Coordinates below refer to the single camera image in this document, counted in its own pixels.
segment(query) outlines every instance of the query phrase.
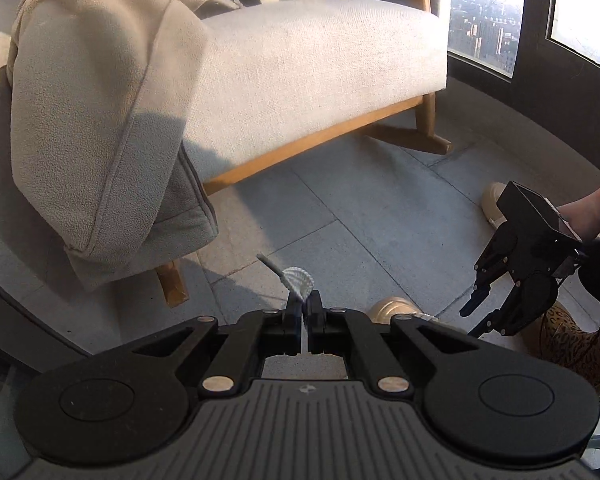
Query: beige fleece blanket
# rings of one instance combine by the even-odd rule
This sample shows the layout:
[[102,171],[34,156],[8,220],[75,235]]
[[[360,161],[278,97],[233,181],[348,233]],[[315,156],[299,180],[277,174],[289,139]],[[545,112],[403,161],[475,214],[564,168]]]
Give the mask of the beige fleece blanket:
[[181,147],[225,0],[22,0],[7,66],[13,179],[87,288],[209,243],[218,228]]

